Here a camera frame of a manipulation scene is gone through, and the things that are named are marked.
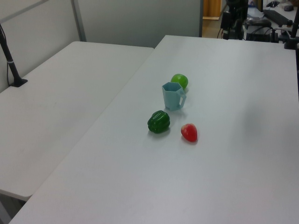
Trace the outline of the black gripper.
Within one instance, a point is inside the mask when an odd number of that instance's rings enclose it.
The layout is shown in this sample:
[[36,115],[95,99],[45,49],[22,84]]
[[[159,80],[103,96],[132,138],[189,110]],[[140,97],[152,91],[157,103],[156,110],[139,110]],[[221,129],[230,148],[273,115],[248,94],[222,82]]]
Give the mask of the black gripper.
[[222,14],[221,29],[222,38],[229,39],[231,19],[235,21],[235,39],[242,39],[242,21],[247,18],[247,0],[226,0],[229,11]]

